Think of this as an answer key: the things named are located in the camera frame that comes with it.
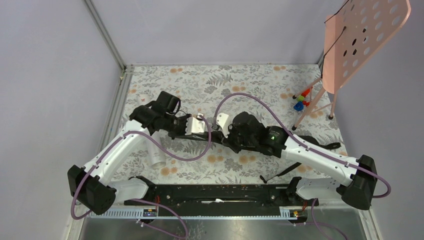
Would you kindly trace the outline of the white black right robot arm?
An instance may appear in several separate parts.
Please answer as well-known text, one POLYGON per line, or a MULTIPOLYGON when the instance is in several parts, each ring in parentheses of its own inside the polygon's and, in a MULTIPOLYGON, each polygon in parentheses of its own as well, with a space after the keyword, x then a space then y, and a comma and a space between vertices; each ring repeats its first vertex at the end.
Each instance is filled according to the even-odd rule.
POLYGON ((265 127, 253 115, 242 112, 234 118, 219 113, 216 123, 223 133, 222 144, 235 153, 242 150, 292 160, 326 174, 327 178, 292 179, 287 191, 293 206, 315 198, 341 198, 347 205, 369 210, 377 184, 377 169, 372 157, 360 158, 336 154, 282 127, 265 127))

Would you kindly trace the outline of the white shuttlecock tube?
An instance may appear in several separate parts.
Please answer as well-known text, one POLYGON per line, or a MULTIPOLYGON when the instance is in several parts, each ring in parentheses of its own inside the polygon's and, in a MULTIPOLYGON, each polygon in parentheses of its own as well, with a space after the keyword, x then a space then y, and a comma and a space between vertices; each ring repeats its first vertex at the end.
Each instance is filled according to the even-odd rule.
MULTIPOLYGON (((151 98, 148 94, 140 94, 137 97, 137 102, 140 105, 146 105, 151 102, 151 98)), ((164 152, 155 145, 152 141, 146 140, 147 151, 148 151, 148 163, 154 169, 158 170, 166 166, 166 158, 164 152)))

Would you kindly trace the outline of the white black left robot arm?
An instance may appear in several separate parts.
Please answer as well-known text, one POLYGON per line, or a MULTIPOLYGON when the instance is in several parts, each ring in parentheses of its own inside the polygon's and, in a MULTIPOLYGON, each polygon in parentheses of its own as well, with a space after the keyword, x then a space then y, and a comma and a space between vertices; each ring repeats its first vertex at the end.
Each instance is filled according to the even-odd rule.
POLYGON ((67 172, 71 202, 71 216, 77 216, 77 203, 88 208, 89 213, 101 215, 113 204, 137 199, 148 206, 155 200, 155 192, 143 180, 133 177, 129 180, 113 181, 113 176, 136 148, 146 145, 148 157, 154 165, 165 160, 164 155, 177 158, 166 150, 160 141, 160 130, 176 133, 185 130, 190 116, 177 117, 181 100, 162 91, 156 100, 143 102, 129 115, 128 121, 113 140, 84 166, 73 165, 67 172))

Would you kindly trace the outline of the black Crossway racket bag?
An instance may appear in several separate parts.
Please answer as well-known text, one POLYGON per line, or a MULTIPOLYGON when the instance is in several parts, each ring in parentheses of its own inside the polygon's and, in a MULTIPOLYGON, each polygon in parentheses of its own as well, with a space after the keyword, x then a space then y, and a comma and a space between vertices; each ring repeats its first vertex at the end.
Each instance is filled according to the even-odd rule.
MULTIPOLYGON (((289 139, 289 136, 280 127, 266 127, 264 130, 259 130, 256 133, 247 134, 248 135, 245 138, 245 145, 248 146, 248 150, 246 151, 258 152, 265 156, 274 156, 280 158, 282 156, 281 151, 288 149, 286 141, 289 139)), ((220 131, 207 131, 204 133, 171 137, 171 139, 188 139, 207 142, 209 135, 211 135, 211 142, 223 146, 222 139, 224 136, 220 131)))

